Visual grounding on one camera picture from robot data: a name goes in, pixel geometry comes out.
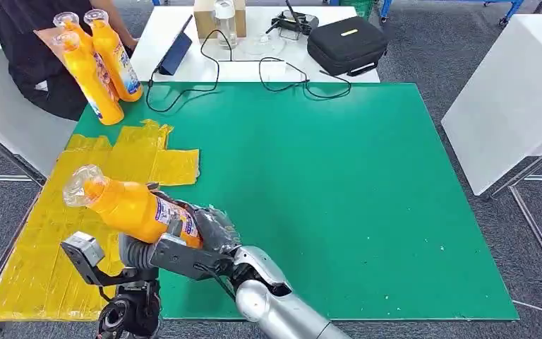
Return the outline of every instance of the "person's hand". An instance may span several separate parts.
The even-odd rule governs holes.
[[[139,39],[140,38],[133,37],[130,41],[128,41],[128,43],[127,43],[128,48],[131,49],[131,50],[136,49],[136,45],[138,44]]]

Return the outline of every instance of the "green bin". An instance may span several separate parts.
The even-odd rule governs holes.
[[[375,0],[339,0],[340,6],[353,6],[356,14],[368,20]]]

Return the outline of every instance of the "cardboard box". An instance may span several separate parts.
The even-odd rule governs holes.
[[[194,21],[198,37],[204,39],[217,28],[215,25],[215,0],[194,0]],[[236,9],[236,33],[238,37],[246,36],[246,0],[234,0]]]

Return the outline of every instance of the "white panel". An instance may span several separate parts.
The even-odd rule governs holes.
[[[76,125],[27,101],[8,72],[0,51],[0,142],[48,176]]]
[[[442,120],[476,195],[542,153],[542,43],[523,17],[531,16],[512,18]]]

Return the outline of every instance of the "robotic arm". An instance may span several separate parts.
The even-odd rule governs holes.
[[[99,286],[109,302],[99,317],[98,338],[120,338],[124,331],[145,338],[156,335],[161,304],[158,268],[194,280],[214,278],[236,302],[240,314],[271,339],[350,338],[294,292],[262,249],[242,246],[229,237],[227,231],[233,227],[222,212],[174,203],[184,204],[195,217],[203,249],[190,248],[167,233],[155,244],[120,234],[120,256],[132,268],[111,277],[97,267],[104,254],[94,237],[76,232],[61,243],[85,282]],[[102,287],[110,285],[117,288],[112,299],[102,292]]]

